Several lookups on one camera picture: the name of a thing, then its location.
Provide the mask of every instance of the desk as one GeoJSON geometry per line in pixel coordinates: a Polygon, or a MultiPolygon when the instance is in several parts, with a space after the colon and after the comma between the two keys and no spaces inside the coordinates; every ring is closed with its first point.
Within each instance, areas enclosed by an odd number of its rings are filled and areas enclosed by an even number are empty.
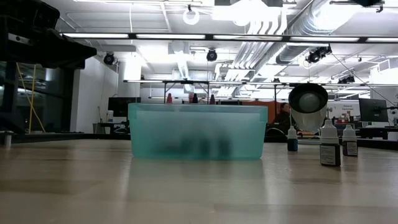
{"type": "Polygon", "coordinates": [[[398,128],[360,128],[359,135],[361,138],[383,138],[388,139],[389,132],[398,132],[398,128]]]}
{"type": "Polygon", "coordinates": [[[123,123],[100,123],[100,126],[102,128],[109,127],[111,129],[111,131],[109,132],[110,134],[114,134],[115,130],[119,128],[115,126],[122,126],[122,125],[124,126],[123,123]]]}
{"type": "Polygon", "coordinates": [[[398,220],[396,151],[359,148],[341,167],[321,166],[319,146],[279,143],[250,161],[133,159],[130,141],[87,139],[0,152],[0,223],[398,220]]]}

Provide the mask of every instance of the yellow cable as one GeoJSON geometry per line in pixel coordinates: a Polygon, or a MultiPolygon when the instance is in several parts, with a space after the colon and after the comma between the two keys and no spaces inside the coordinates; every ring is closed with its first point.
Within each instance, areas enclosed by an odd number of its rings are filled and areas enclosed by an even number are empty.
{"type": "Polygon", "coordinates": [[[34,105],[34,95],[35,95],[35,81],[36,81],[36,65],[33,68],[33,84],[32,84],[32,104],[30,105],[30,115],[29,115],[29,134],[30,130],[32,130],[32,112],[34,105]]]}
{"type": "MultiPolygon", "coordinates": [[[[22,81],[22,86],[24,87],[24,90],[25,90],[25,94],[26,94],[26,97],[27,97],[27,101],[29,101],[30,106],[32,106],[32,102],[30,101],[30,98],[29,98],[29,96],[28,96],[28,94],[27,94],[26,87],[25,87],[25,83],[24,83],[24,78],[22,77],[22,73],[21,73],[21,70],[19,69],[19,64],[18,64],[18,63],[17,63],[17,70],[18,70],[19,77],[21,78],[21,81],[22,81]]],[[[35,114],[37,120],[38,120],[39,123],[40,123],[40,126],[41,126],[42,129],[43,129],[43,132],[45,133],[45,129],[44,129],[44,127],[43,127],[42,121],[40,120],[39,116],[37,116],[37,113],[36,113],[35,108],[32,108],[32,109],[33,109],[33,113],[35,114]]]]}

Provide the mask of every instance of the person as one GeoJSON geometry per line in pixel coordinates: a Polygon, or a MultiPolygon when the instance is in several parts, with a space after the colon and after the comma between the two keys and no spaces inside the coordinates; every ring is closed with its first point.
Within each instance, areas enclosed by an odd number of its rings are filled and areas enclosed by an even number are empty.
{"type": "MultiPolygon", "coordinates": [[[[275,125],[276,128],[280,129],[284,133],[290,128],[290,106],[288,103],[281,103],[279,114],[276,116],[274,122],[272,124],[275,125]]],[[[292,124],[295,126],[295,121],[292,118],[292,124]]]]}

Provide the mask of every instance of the white bottle cap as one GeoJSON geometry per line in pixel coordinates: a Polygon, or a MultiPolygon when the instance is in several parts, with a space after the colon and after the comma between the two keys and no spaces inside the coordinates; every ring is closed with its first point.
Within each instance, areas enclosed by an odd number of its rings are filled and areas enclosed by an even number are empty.
{"type": "Polygon", "coordinates": [[[321,128],[321,143],[339,144],[337,129],[329,119],[325,121],[324,127],[321,128]]]}
{"type": "Polygon", "coordinates": [[[287,139],[297,139],[297,132],[293,126],[287,131],[287,139]]]}
{"type": "Polygon", "coordinates": [[[351,125],[347,125],[343,131],[343,141],[356,141],[356,133],[351,125]]]}

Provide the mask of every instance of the computer monitor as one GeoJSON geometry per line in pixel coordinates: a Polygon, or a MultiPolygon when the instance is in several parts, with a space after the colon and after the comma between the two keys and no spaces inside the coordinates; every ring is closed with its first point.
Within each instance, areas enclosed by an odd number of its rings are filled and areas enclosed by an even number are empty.
{"type": "Polygon", "coordinates": [[[387,103],[385,100],[359,99],[361,121],[388,122],[387,103]]]}
{"type": "Polygon", "coordinates": [[[114,117],[127,117],[129,103],[141,103],[141,97],[109,97],[108,110],[114,117]]]}

